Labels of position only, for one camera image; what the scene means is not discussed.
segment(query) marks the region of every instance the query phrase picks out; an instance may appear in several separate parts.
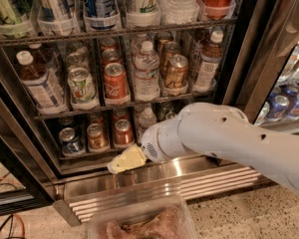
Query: robotic arm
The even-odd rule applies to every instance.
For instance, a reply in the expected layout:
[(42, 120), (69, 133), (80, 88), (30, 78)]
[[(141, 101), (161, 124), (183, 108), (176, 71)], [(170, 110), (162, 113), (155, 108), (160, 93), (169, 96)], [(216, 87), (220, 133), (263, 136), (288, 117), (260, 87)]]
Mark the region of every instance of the robotic arm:
[(299, 193), (299, 136), (248, 122), (232, 107), (196, 103), (151, 126), (142, 148), (153, 162), (199, 153), (250, 166)]

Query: speckled floor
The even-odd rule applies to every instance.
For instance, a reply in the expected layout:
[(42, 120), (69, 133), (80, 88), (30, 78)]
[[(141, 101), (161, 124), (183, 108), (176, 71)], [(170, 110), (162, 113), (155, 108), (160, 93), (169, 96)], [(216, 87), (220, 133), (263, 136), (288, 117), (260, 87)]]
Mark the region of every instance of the speckled floor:
[[(299, 195), (278, 185), (187, 203), (199, 239), (299, 239)], [(53, 207), (19, 215), (24, 220), (27, 239), (88, 238), (87, 224), (70, 227)], [(0, 225), (5, 218), (0, 217)]]

